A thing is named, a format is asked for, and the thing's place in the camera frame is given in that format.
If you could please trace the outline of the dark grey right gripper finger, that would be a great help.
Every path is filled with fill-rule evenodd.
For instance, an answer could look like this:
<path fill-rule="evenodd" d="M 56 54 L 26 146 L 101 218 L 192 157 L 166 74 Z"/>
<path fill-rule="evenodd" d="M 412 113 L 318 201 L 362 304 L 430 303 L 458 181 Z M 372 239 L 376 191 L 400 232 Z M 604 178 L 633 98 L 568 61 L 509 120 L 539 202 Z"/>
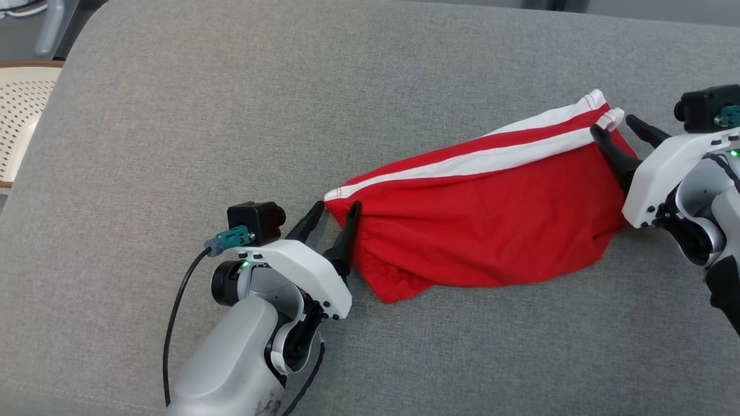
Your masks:
<path fill-rule="evenodd" d="M 653 149 L 657 149 L 671 137 L 663 130 L 642 121 L 642 119 L 632 114 L 626 116 L 626 124 L 640 140 L 651 145 Z"/>
<path fill-rule="evenodd" d="M 610 131 L 594 124 L 590 127 L 590 134 L 621 190 L 629 192 L 634 174 L 642 160 L 637 158 L 619 130 Z"/>

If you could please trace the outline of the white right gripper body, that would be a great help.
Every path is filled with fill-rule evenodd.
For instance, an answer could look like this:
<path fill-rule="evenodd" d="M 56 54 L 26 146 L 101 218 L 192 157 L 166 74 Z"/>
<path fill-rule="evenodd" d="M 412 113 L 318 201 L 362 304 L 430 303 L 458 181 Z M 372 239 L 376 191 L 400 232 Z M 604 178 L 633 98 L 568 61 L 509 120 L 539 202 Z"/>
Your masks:
<path fill-rule="evenodd" d="M 730 149 L 731 135 L 740 135 L 740 128 L 713 133 L 685 133 L 669 137 L 659 144 L 632 176 L 622 208 L 624 218 L 635 228 L 650 224 L 656 211 L 650 213 L 648 208 L 658 208 L 705 154 Z"/>

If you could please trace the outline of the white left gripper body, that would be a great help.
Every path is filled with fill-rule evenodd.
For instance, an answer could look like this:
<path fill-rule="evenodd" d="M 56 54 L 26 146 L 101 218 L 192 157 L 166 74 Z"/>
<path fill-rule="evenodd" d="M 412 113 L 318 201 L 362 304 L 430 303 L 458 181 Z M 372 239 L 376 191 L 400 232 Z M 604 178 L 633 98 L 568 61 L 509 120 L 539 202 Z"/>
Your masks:
<path fill-rule="evenodd" d="M 262 263 L 269 264 L 296 287 L 304 290 L 321 304 L 327 302 L 325 313 L 333 318 L 347 318 L 352 307 L 352 295 L 335 267 L 320 253 L 299 240 L 281 239 L 262 247 L 235 247 L 239 254 L 248 253 L 256 263 L 255 254 L 262 255 Z"/>

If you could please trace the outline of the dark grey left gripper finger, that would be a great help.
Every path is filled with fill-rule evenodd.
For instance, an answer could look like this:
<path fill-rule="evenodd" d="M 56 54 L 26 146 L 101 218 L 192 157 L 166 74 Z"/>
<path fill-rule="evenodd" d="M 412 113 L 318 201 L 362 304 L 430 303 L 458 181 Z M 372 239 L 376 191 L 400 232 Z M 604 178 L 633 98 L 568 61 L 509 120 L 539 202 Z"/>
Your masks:
<path fill-rule="evenodd" d="M 348 277 L 352 272 L 354 243 L 360 218 L 361 203 L 354 201 L 345 215 L 345 224 L 335 243 L 323 253 L 323 258 L 330 262 L 341 278 Z"/>
<path fill-rule="evenodd" d="M 309 235 L 316 229 L 325 211 L 325 203 L 318 200 L 301 220 L 285 236 L 286 240 L 298 240 L 306 243 Z"/>

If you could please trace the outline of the red and white jersey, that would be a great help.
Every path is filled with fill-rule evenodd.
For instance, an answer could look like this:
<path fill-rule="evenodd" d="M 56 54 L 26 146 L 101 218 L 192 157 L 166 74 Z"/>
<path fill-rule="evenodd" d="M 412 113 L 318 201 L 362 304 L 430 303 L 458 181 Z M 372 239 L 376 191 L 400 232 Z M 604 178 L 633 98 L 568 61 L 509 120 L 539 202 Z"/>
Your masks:
<path fill-rule="evenodd" d="M 626 114 L 600 90 L 576 103 L 354 177 L 324 202 L 344 226 L 360 201 L 354 263 L 386 304 L 434 286 L 536 284 L 592 266 L 627 221 L 590 134 Z"/>

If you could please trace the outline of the grey fabric sofa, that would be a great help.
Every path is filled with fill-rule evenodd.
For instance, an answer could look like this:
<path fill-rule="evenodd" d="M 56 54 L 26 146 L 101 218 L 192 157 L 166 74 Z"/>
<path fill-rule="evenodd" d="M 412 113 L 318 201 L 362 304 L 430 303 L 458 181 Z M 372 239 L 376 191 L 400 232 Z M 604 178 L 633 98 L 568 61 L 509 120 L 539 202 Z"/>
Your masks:
<path fill-rule="evenodd" d="M 576 102 L 677 134 L 740 83 L 740 28 L 380 0 L 112 0 L 72 46 L 0 214 L 0 416 L 164 413 L 170 310 L 225 209 L 315 200 Z M 291 416 L 740 416 L 740 337 L 660 229 L 544 284 L 348 318 Z"/>

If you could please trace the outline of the cream perforated laundry basket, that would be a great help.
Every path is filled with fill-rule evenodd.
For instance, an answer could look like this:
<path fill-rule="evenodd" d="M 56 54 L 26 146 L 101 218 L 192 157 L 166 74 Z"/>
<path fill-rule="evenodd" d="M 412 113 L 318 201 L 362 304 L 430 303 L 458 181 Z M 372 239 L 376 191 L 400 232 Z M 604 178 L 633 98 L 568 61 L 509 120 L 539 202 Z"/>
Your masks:
<path fill-rule="evenodd" d="M 63 61 L 0 61 L 0 193 L 13 186 L 63 66 Z"/>

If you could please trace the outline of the white shoe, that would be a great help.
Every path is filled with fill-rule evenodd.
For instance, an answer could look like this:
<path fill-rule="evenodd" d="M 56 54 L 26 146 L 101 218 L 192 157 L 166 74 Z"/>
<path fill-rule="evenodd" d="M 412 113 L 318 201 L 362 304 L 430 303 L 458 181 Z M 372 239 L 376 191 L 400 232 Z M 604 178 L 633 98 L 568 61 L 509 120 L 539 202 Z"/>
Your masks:
<path fill-rule="evenodd" d="M 28 17 L 47 9 L 47 0 L 0 0 L 0 19 Z"/>

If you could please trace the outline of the dark grey floor bracket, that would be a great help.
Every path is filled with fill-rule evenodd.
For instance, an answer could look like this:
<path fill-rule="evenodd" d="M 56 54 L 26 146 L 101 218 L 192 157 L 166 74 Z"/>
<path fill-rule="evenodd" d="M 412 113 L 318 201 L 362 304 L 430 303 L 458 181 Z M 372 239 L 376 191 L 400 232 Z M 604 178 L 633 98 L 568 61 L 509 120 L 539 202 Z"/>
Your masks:
<path fill-rule="evenodd" d="M 590 0 L 522 0 L 523 8 L 557 12 L 585 13 Z"/>

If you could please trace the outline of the grey rounded post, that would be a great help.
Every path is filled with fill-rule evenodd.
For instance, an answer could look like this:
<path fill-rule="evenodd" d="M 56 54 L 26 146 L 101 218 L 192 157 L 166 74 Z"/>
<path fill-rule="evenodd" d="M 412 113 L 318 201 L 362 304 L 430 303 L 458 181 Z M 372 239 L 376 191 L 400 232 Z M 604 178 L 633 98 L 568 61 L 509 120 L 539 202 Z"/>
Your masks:
<path fill-rule="evenodd" d="M 40 27 L 39 39 L 35 45 L 35 55 L 48 56 L 53 51 L 58 32 L 63 24 L 65 0 L 46 0 L 46 17 Z"/>

